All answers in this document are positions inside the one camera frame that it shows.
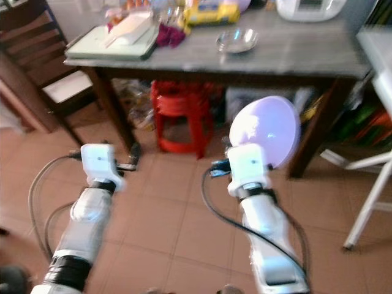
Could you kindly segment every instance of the stacked red stools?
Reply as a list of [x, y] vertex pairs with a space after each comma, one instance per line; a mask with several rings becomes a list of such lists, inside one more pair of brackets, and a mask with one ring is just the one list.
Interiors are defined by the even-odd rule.
[[[214, 121], [209, 112], [210, 84], [154, 81], [151, 88], [158, 146], [173, 153], [196, 152], [204, 156], [206, 145], [213, 134]], [[189, 124], [191, 143], [170, 141], [163, 137], [165, 120], [185, 116]], [[206, 134], [203, 130], [206, 123]]]

